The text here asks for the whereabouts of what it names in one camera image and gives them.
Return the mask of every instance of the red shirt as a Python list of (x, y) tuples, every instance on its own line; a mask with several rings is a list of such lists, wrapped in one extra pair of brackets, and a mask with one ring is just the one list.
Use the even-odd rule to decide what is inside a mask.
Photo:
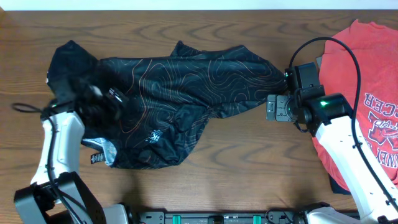
[[(392, 182), (398, 186), (398, 30), (354, 21), (336, 34), (355, 54), (361, 69), (357, 120), (367, 144)], [(326, 94), (342, 93), (353, 106), (356, 70), (348, 52), (327, 41), (320, 82)], [(344, 189), (348, 187), (325, 148), (313, 138), (325, 169)]]

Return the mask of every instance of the white backdrop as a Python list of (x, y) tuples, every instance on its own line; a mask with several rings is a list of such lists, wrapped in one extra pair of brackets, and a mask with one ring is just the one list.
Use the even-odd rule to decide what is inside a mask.
[(0, 6), (5, 11), (398, 9), (398, 0), (0, 0)]

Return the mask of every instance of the wood grain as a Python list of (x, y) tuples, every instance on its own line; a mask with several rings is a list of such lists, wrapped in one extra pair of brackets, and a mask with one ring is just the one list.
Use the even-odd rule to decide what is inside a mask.
[[(97, 58), (169, 55), (178, 40), (196, 49), (244, 44), (283, 70), (305, 41), (332, 36), (355, 19), (398, 29), (397, 11), (96, 11), (7, 12), (0, 32), (0, 222), (20, 223), (14, 192), (27, 187), (40, 159), (38, 115), (10, 110), (20, 101), (44, 106), (55, 49), (73, 39)], [(296, 64), (314, 61), (323, 43), (309, 45)], [(310, 136), (290, 123), (265, 119), (265, 106), (212, 119), (195, 151), (177, 167), (111, 169), (90, 165), (81, 148), (82, 179), (103, 206), (121, 201), (137, 210), (266, 210), (325, 201), (354, 209), (331, 192)]]

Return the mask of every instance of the green light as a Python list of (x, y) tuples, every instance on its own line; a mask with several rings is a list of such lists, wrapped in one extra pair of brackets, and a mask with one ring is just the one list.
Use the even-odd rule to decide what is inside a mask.
[(322, 105), (322, 106), (326, 106), (327, 104), (329, 104), (329, 103), (327, 103), (327, 102), (325, 102), (325, 101), (321, 101), (321, 105)]

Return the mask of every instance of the red fabric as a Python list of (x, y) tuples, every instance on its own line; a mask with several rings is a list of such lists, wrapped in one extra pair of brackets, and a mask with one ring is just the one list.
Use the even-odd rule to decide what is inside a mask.
[[(350, 47), (361, 69), (361, 95), (357, 120), (367, 144), (392, 182), (398, 186), (398, 31), (358, 20), (334, 38)], [(346, 50), (331, 41), (325, 44), (320, 82), (326, 94), (342, 93), (353, 106), (356, 70)], [(348, 187), (325, 148), (313, 138), (328, 173), (344, 189)]]

